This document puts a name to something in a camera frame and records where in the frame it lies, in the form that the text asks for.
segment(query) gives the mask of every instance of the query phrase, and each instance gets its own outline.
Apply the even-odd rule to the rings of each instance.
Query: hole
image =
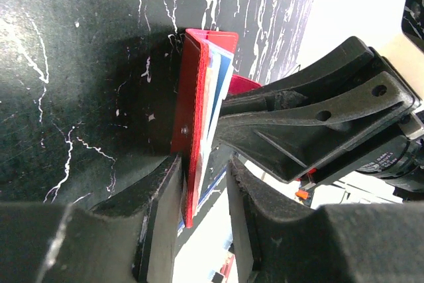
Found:
[[[372,95],[379,97],[383,96],[387,92],[387,87],[385,85],[377,85],[374,89],[372,89]]]
[[[321,111],[315,116],[315,118],[321,122],[325,122],[330,117],[331,117],[331,113],[329,111]]]
[[[410,121],[411,121],[411,117],[410,117],[409,115],[406,115],[405,117],[403,117],[403,118],[400,120],[400,123],[401,123],[401,124],[408,124]]]

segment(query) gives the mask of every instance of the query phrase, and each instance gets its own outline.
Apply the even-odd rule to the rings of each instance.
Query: red card holder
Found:
[[[187,228],[192,227],[193,217],[199,202],[202,158],[200,141],[204,122],[204,93],[207,66],[209,63],[208,40],[225,50],[234,53],[239,36],[234,32],[187,29],[182,54],[180,82],[172,152],[182,152],[185,178],[187,182],[183,218]]]
[[[260,83],[252,81],[251,79],[233,74],[231,78],[230,88],[228,89],[228,93],[241,94],[241,93],[246,93],[248,91],[252,91],[253,89],[257,89],[259,87],[261,87]]]

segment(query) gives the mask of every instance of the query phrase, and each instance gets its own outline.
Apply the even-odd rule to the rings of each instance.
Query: red leather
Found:
[[[234,74],[231,78],[230,88],[228,93],[230,94],[241,94],[244,92],[251,91],[253,89],[257,89],[261,85],[258,82],[254,82],[248,78],[244,78],[242,76],[238,76]]]
[[[209,45],[204,40],[234,53],[238,39],[238,34],[233,32],[185,30],[171,151],[183,154],[183,169],[187,178],[183,218],[187,228],[193,226],[199,202],[201,165],[207,164],[202,163],[200,158],[205,76],[209,63]]]

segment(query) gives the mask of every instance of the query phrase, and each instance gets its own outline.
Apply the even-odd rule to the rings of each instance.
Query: black plastic bracket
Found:
[[[385,59],[351,37],[288,78],[228,98],[216,137],[291,182],[348,158],[419,103]]]

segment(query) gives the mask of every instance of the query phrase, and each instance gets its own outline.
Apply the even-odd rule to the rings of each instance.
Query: orange part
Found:
[[[306,200],[309,197],[309,193],[305,190],[299,190],[298,192],[296,192],[296,196],[303,200]]]

